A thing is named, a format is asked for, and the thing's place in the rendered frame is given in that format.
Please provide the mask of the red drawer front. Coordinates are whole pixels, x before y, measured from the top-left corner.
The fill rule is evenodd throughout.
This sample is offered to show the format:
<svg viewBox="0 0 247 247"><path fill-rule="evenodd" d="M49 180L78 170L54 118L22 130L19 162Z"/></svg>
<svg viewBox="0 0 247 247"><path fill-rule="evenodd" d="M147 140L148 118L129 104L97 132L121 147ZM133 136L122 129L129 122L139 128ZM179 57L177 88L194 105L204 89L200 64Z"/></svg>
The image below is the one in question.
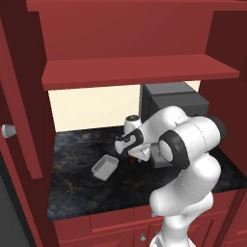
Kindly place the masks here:
<svg viewBox="0 0 247 247"><path fill-rule="evenodd" d="M87 217L87 220L88 232L99 233L161 221L162 217L152 217L151 208L149 206L136 206L92 214Z"/></svg>
<svg viewBox="0 0 247 247"><path fill-rule="evenodd" d="M53 224L60 241L73 240L91 234L89 216L58 220Z"/></svg>
<svg viewBox="0 0 247 247"><path fill-rule="evenodd" d="M235 194L235 190L215 193L213 195L213 206L204 214L204 217L212 220L214 223L222 224L231 207Z"/></svg>

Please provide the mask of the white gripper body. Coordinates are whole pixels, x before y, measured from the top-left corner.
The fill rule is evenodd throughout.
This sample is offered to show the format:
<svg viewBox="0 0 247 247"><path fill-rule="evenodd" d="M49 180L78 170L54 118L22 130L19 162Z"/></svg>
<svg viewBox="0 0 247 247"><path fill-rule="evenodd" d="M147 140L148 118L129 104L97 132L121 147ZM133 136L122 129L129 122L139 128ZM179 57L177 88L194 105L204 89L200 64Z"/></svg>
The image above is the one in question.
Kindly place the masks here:
<svg viewBox="0 0 247 247"><path fill-rule="evenodd" d="M144 148L135 152L135 157L141 161L149 161L151 157L151 149Z"/></svg>

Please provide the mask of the red base cabinet door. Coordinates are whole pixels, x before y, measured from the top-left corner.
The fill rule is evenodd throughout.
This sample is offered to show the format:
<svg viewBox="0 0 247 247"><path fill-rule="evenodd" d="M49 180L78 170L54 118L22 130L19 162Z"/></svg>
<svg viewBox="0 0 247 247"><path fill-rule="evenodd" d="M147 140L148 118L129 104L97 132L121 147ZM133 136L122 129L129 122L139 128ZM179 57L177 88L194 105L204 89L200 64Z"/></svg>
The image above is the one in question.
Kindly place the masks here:
<svg viewBox="0 0 247 247"><path fill-rule="evenodd" d="M140 240L141 233L146 237L146 241ZM91 247L148 247L148 236L148 226L137 227L96 237Z"/></svg>

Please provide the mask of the grey tupperware container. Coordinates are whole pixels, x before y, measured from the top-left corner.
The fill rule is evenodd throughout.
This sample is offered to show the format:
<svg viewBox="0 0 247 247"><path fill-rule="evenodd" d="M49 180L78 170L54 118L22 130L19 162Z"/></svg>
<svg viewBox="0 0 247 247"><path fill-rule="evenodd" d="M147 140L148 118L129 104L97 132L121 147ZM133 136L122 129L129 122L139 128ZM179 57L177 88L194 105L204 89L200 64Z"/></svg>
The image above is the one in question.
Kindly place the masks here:
<svg viewBox="0 0 247 247"><path fill-rule="evenodd" d="M109 154L103 155L100 160L93 166L93 175L103 181L107 181L118 168L119 159Z"/></svg>

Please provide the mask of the red wall cabinet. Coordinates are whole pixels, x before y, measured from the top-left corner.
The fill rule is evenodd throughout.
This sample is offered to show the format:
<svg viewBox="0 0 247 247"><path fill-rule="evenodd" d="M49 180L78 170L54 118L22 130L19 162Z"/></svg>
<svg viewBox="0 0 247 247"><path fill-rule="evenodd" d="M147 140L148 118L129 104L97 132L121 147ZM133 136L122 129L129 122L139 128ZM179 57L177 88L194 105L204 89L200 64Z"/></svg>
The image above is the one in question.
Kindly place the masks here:
<svg viewBox="0 0 247 247"><path fill-rule="evenodd" d="M222 149L247 175L247 0L0 0L46 192L54 124L42 75L48 61L205 54L239 71L201 80L229 137Z"/></svg>

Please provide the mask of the red cabinet shelf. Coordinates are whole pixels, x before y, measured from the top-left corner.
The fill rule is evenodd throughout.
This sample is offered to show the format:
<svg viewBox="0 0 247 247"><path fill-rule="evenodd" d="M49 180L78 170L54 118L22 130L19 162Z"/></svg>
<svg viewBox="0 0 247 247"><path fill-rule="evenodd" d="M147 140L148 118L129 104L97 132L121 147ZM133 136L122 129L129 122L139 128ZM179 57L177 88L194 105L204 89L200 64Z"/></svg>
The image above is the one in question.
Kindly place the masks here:
<svg viewBox="0 0 247 247"><path fill-rule="evenodd" d="M205 54L48 61L46 91L237 78L239 71Z"/></svg>

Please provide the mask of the silver door knob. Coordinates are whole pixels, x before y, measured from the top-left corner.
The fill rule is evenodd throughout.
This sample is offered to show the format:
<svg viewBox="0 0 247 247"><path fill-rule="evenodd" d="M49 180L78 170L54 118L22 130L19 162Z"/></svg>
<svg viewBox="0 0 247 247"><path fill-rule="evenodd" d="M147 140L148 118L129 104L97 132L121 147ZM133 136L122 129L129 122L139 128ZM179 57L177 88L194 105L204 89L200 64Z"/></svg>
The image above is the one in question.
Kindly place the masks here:
<svg viewBox="0 0 247 247"><path fill-rule="evenodd" d="M15 127L11 124L3 124L2 135L5 139L15 136L16 135Z"/></svg>

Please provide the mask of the dark grey box appliance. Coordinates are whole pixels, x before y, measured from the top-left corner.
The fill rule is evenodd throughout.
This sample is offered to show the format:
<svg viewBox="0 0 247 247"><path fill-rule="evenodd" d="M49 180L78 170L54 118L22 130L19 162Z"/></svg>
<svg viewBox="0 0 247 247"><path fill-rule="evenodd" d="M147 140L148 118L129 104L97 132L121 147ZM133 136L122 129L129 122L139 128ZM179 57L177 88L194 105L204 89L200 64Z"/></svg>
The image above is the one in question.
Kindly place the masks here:
<svg viewBox="0 0 247 247"><path fill-rule="evenodd" d="M145 84L140 90L139 115L146 121L160 109L176 105L187 116L205 116L209 102L185 82Z"/></svg>

